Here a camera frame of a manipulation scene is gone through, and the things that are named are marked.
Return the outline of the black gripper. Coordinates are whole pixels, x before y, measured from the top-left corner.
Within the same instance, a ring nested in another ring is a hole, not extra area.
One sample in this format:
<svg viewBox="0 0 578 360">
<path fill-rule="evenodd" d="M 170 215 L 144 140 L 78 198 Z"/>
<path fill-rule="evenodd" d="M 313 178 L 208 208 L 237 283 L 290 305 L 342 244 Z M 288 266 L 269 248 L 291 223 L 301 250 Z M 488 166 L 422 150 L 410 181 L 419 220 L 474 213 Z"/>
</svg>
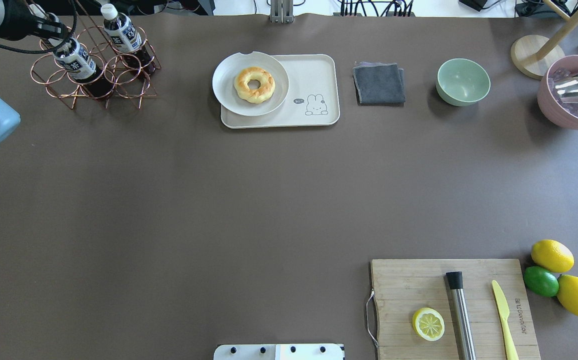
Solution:
<svg viewBox="0 0 578 360">
<path fill-rule="evenodd" d="M 40 5 L 26 6 L 30 17 L 25 18 L 28 22 L 23 39 L 32 35 L 40 39 L 43 48 L 53 48 L 67 38 L 67 26 L 56 14 L 45 11 Z"/>
</svg>

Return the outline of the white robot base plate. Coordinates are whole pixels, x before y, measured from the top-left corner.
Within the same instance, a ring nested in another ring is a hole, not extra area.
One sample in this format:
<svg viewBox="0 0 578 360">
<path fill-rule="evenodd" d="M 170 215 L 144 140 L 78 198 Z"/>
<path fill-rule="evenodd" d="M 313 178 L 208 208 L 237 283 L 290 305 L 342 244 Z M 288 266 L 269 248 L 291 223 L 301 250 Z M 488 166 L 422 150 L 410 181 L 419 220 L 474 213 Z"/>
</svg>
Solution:
<svg viewBox="0 0 578 360">
<path fill-rule="evenodd" d="M 344 360 L 343 344 L 298 342 L 268 344 L 221 344 L 214 360 Z"/>
</svg>

